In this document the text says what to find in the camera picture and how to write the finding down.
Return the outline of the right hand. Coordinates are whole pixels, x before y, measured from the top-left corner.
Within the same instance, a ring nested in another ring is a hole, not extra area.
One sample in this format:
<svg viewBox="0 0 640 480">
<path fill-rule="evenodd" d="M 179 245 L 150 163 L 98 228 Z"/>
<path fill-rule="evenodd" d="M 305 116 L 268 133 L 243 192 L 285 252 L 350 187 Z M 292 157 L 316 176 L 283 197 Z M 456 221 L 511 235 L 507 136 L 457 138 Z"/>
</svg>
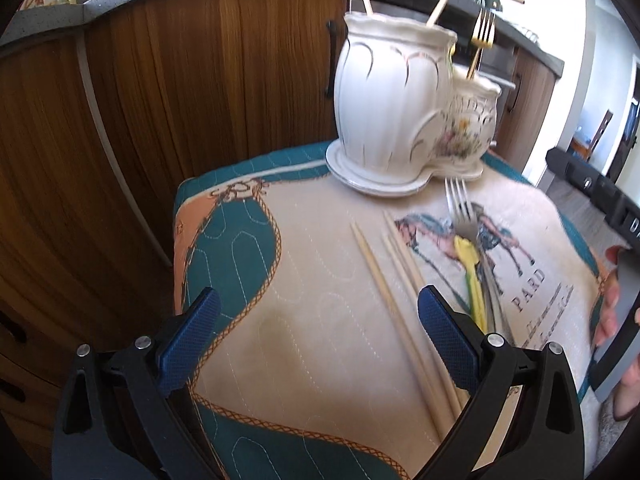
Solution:
<svg viewBox="0 0 640 480">
<path fill-rule="evenodd" d="M 602 346 L 605 341 L 613 337 L 617 330 L 615 307 L 620 299 L 620 283 L 617 270 L 612 270 L 601 286 L 603 304 L 600 318 L 594 331 L 593 343 Z M 639 405 L 639 358 L 635 358 L 626 372 L 620 378 L 613 396 L 613 417 L 620 422 L 629 418 Z"/>
</svg>

